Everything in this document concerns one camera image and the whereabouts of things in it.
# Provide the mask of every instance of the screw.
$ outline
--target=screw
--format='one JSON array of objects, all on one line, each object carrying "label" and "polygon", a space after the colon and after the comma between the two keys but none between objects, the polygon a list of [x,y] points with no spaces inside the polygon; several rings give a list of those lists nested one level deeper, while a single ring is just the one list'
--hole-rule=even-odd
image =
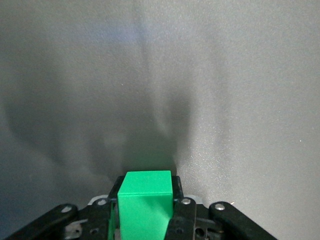
[{"label": "screw", "polygon": [[188,205],[191,203],[191,200],[189,198],[184,198],[182,199],[181,203],[183,203],[184,205]]},{"label": "screw", "polygon": [[221,203],[217,203],[215,206],[214,206],[215,209],[219,210],[219,211],[222,211],[222,210],[225,210],[225,206],[223,206]]},{"label": "screw", "polygon": [[104,199],[101,199],[100,201],[98,201],[98,205],[99,206],[102,206],[102,205],[105,205],[107,203],[107,201],[106,200],[104,200]]},{"label": "screw", "polygon": [[71,206],[65,206],[65,207],[61,210],[61,212],[64,214],[64,213],[69,212],[71,209],[72,209]]}]

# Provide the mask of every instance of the gray surface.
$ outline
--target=gray surface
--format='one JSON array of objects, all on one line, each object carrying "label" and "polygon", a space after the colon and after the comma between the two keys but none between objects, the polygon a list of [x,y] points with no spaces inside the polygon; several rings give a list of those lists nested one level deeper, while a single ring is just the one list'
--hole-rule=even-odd
[{"label": "gray surface", "polygon": [[129,170],[320,230],[318,1],[0,1],[0,238]]}]

